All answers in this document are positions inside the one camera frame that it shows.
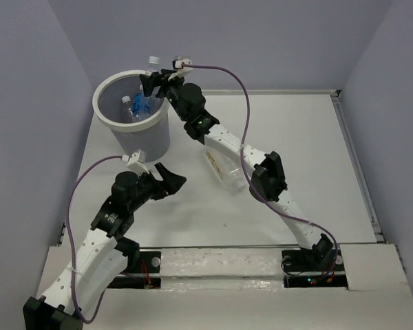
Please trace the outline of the blue label bottle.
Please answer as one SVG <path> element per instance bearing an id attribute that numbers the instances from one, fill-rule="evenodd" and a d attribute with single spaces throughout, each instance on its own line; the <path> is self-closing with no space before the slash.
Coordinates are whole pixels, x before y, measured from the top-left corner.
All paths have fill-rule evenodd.
<path id="1" fill-rule="evenodd" d="M 147 119 L 151 116 L 152 110 L 152 99 L 151 97 L 146 97 L 142 92 L 138 92 L 134 96 L 132 113 L 137 121 Z"/>

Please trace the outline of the large clear bottle cream label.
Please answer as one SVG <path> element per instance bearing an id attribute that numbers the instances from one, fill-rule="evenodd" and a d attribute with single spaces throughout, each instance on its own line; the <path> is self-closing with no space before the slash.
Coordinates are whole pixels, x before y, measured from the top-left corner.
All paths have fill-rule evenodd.
<path id="1" fill-rule="evenodd" d="M 239 164 L 209 146 L 205 147 L 205 155 L 225 188 L 232 193 L 239 193 L 244 189 L 245 183 Z"/>

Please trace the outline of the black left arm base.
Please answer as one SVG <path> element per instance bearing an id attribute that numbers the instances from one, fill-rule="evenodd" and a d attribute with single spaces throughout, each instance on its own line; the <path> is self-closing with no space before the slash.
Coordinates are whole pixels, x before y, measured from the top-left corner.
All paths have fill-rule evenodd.
<path id="1" fill-rule="evenodd" d="M 161 251 L 141 250 L 138 260 L 129 262 L 127 269 L 121 272 L 109 284 L 109 289 L 160 289 L 161 287 Z"/>

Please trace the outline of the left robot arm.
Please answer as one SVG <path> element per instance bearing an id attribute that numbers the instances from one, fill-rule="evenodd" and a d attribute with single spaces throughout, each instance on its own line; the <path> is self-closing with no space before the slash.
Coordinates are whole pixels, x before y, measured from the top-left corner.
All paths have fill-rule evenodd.
<path id="1" fill-rule="evenodd" d="M 135 212 L 149 200 L 176 194 L 187 180 L 161 163 L 155 168 L 159 179 L 148 170 L 115 176 L 83 242 L 70 240 L 71 261 L 38 298 L 24 304 L 26 329 L 82 329 L 95 320 L 107 287 L 138 265 L 139 244 L 125 236 Z"/>

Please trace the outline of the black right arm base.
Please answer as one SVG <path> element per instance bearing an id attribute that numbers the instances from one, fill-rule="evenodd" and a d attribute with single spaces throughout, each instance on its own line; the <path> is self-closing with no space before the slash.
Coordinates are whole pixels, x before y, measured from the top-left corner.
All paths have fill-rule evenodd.
<path id="1" fill-rule="evenodd" d="M 283 250 L 280 267 L 285 288 L 343 287 L 348 280 L 340 251 L 333 249 L 323 263 L 306 260 L 303 250 Z"/>

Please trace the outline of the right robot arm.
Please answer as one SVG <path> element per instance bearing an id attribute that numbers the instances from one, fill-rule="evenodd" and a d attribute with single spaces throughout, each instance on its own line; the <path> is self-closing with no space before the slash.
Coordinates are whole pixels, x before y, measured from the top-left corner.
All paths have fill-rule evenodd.
<path id="1" fill-rule="evenodd" d="M 169 102 L 191 139 L 240 163 L 251 195 L 280 217 L 303 252 L 304 264 L 318 270 L 336 250 L 335 238 L 325 228 L 305 218 L 288 191 L 278 153 L 265 153 L 246 144 L 243 137 L 234 136 L 206 110 L 201 88 L 184 80 L 188 69 L 190 65 L 176 70 L 163 69 L 150 75 L 141 74 L 144 94 L 150 96 L 157 89 L 157 98 Z"/>

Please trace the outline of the white cylindrical waste bin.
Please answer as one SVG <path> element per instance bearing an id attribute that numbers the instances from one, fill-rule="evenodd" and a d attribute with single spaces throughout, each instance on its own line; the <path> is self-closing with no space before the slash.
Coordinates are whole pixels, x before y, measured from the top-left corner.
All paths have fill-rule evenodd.
<path id="1" fill-rule="evenodd" d="M 145 152 L 145 160 L 152 162 L 169 149 L 169 102 L 153 100 L 154 114 L 140 122 L 127 123 L 122 117 L 122 97 L 134 98 L 140 91 L 139 75 L 143 73 L 144 70 L 128 70 L 106 78 L 92 96 L 92 107 L 96 118 L 112 132 L 126 154 L 140 149 Z"/>

